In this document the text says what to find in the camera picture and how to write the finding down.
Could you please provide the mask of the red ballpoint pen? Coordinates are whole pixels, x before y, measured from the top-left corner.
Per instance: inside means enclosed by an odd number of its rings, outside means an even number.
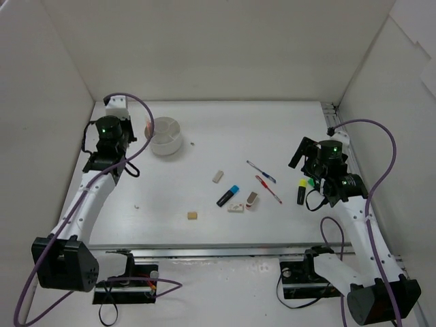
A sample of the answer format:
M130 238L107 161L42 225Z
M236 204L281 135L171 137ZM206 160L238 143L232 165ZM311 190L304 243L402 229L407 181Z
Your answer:
M278 203L283 204L282 200L272 191L272 189L267 185L267 183L259 175L255 175L255 177L261 183L261 185L272 194L273 198L276 201L278 201Z

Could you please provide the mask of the blue ballpoint pen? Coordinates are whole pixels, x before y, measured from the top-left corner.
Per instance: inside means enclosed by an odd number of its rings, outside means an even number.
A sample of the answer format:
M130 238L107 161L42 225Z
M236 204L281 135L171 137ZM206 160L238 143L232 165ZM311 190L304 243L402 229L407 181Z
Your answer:
M257 167L253 162L247 160L246 161L252 168L256 169L258 172L261 173L265 178L272 181L273 183L277 183L277 180L273 178L271 175L267 174L265 171L261 170L259 167Z

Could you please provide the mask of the translucent red pen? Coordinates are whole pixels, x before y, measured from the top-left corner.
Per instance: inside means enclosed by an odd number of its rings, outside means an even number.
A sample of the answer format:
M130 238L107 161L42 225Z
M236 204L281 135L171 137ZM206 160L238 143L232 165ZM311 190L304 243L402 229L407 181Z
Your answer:
M149 138L153 134L153 126L150 117L146 117L146 125L144 128L144 135Z

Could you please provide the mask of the black yellow-capped highlighter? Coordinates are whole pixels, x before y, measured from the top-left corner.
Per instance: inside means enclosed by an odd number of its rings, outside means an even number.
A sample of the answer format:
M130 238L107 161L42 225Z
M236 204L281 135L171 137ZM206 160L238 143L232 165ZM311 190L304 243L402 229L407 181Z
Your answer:
M307 189L307 180L301 179L298 185L297 200L296 200L296 203L298 205L303 205L305 203L306 189Z

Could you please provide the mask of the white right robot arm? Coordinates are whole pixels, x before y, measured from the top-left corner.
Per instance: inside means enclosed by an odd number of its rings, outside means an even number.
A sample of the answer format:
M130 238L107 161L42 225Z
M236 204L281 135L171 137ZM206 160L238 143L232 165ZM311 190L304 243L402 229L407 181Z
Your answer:
M338 140L316 142L304 137L289 167L303 161L302 172L312 178L323 197L341 221L359 271L341 261L327 247L312 248L301 264L303 276L330 282L346 299L354 321L361 325L405 319L417 303L421 289L408 279L388 249L373 213L365 208L368 191L360 176L348 171L347 155Z

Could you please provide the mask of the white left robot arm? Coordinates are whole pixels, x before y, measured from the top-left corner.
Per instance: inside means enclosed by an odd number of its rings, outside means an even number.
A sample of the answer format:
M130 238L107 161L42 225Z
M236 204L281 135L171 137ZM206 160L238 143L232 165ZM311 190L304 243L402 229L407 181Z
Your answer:
M98 215L125 169L127 148L137 139L131 119L113 115L95 121L96 151L82 170L70 207L58 225L31 247L37 278L46 289L89 292L103 278L103 261L89 250Z

